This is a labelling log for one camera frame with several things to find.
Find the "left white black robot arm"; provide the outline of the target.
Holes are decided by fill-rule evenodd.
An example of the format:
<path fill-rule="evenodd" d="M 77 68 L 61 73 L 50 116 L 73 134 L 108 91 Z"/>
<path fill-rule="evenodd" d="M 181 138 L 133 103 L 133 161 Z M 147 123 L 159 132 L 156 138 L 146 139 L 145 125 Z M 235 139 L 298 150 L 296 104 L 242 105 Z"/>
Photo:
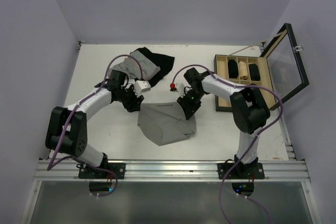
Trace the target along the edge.
<path fill-rule="evenodd" d="M 88 143 L 88 121 L 104 107 L 120 102 L 130 113 L 138 112 L 144 100 L 143 93 L 149 91 L 149 82 L 137 80 L 128 84 L 126 73 L 113 70 L 97 84 L 86 97 L 65 108 L 55 107 L 50 115 L 45 145 L 54 153 L 49 161 L 48 170 L 59 162 L 58 153 L 90 166 L 97 178 L 104 178 L 109 172 L 107 156 Z"/>

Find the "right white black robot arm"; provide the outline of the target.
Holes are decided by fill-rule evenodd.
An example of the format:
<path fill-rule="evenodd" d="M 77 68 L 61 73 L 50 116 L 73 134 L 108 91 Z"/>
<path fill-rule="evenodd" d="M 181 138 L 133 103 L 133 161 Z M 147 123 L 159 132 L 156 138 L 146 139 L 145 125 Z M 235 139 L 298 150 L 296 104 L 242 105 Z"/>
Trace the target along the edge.
<path fill-rule="evenodd" d="M 258 162 L 257 131 L 266 125 L 270 117 L 261 91 L 256 87 L 228 81 L 209 71 L 200 73 L 195 68 L 189 69 L 184 78 L 190 85 L 187 91 L 182 84 L 174 81 L 170 84 L 170 90 L 179 93 L 177 102 L 187 120 L 201 107 L 201 98 L 206 94 L 230 102 L 235 125 L 240 130 L 234 172 L 236 176 L 246 178 L 253 171 L 252 165 Z"/>

